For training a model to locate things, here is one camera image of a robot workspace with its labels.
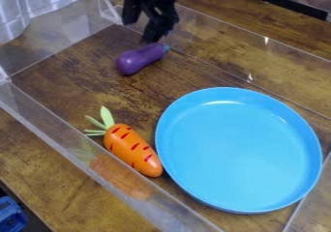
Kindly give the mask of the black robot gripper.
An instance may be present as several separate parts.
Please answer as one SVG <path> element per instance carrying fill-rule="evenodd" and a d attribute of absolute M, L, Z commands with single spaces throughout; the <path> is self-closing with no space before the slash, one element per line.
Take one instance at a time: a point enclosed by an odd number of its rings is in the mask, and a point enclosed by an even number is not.
<path fill-rule="evenodd" d="M 149 22 L 145 26 L 142 42 L 156 43 L 168 36 L 180 18 L 174 9 L 177 0 L 125 0 L 122 21 L 125 25 L 134 24 L 141 13 L 148 14 Z"/>

